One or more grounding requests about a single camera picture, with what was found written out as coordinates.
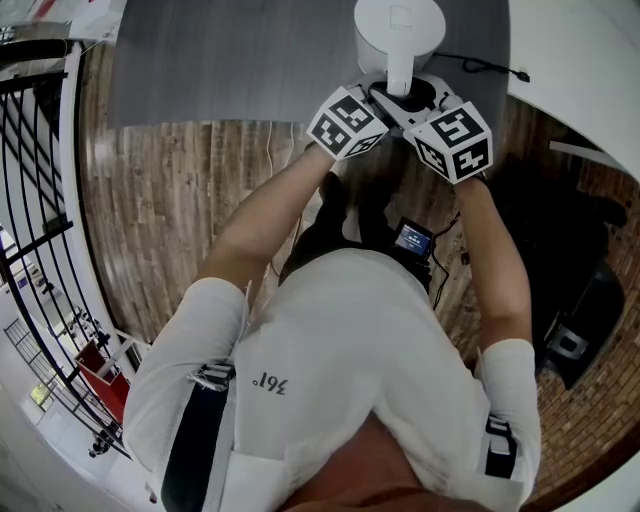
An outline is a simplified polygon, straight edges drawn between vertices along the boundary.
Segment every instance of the wooden floor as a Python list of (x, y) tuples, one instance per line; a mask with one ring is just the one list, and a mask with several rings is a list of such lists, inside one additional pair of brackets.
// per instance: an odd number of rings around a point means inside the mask
[[(230, 213), (302, 151), (304, 130), (300, 125), (256, 122), (108, 130), (112, 58), (112, 50), (102, 45), (87, 54), (80, 109), (84, 206), (117, 323), (151, 342), (175, 311)], [(509, 99), (495, 168), (513, 154), (537, 165), (540, 172), (566, 172), (569, 157), (547, 149), (550, 139), (566, 133), (566, 127), (548, 116)], [(336, 171), (352, 191), (354, 204), (357, 191), (372, 176), (393, 177), (398, 192), (388, 209), (390, 223), (406, 216), (440, 231), (457, 211), (452, 188), (417, 162), (409, 149), (387, 141)], [(627, 306), (607, 350), (572, 392), (564, 391), (550, 373), (539, 379), (543, 461), (532, 510), (551, 510), (583, 492), (639, 448), (640, 191), (630, 177), (595, 164), (584, 165), (580, 186), (628, 207), (630, 222), (612, 232), (609, 256), (627, 294)], [(303, 227), (313, 221), (319, 204), (314, 197)], [(355, 235), (353, 222), (347, 222), (345, 232)], [(276, 270), (290, 247), (291, 239), (274, 260)], [(461, 262), (464, 251), (461, 227), (456, 225), (437, 248), (451, 278), (436, 314), (467, 357), (476, 345), (479, 317), (470, 269)], [(436, 270), (435, 287), (442, 278)], [(270, 270), (260, 300), (274, 292), (276, 281)]]

